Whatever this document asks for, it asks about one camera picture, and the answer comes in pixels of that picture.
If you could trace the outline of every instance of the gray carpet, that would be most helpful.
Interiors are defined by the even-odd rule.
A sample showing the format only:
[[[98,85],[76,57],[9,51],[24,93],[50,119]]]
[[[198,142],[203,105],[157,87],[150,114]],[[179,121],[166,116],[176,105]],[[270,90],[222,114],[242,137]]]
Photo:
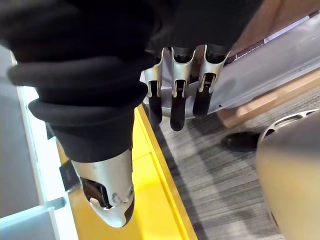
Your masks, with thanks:
[[[255,153],[225,150],[231,133],[263,130],[289,114],[320,107],[320,87],[246,123],[225,129],[211,114],[174,132],[168,118],[154,129],[199,240],[281,240],[269,219],[255,169]]]

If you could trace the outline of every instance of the black shoe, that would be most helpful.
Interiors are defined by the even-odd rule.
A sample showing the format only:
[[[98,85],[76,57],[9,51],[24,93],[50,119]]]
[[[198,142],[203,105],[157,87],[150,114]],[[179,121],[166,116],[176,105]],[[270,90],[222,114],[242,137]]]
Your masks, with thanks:
[[[221,144],[233,152],[252,152],[257,150],[259,136],[259,132],[237,132],[227,135]]]

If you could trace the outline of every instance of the gray panel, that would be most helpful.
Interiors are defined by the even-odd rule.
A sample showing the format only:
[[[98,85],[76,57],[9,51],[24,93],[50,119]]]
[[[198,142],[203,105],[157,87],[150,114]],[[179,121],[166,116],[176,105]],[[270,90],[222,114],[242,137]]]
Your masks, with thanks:
[[[5,78],[10,52],[0,46],[0,217],[40,204],[16,87]]]
[[[0,228],[1,240],[56,240],[50,212]]]

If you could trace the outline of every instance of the robotic hand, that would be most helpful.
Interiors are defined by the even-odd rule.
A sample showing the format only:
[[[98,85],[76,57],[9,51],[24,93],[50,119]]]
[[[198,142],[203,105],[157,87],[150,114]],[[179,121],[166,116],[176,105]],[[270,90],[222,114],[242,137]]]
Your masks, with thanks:
[[[39,99],[30,111],[49,123],[107,224],[123,227],[133,214],[134,108],[147,94],[151,121],[162,119],[163,48],[172,54],[170,124],[178,131],[195,48],[206,45],[193,107],[202,116],[228,52],[261,1],[1,3],[0,41],[18,62],[8,76],[17,86],[36,88]],[[147,86],[139,82],[145,69]]]

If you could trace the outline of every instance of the wooden panel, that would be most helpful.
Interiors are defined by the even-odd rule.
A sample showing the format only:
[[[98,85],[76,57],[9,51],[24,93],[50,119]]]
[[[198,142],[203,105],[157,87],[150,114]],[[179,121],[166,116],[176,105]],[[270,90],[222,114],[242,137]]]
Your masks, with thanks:
[[[244,105],[222,109],[217,112],[217,115],[224,126],[232,128],[317,86],[320,86],[320,68],[275,88]]]
[[[264,0],[230,56],[320,9],[319,0]]]

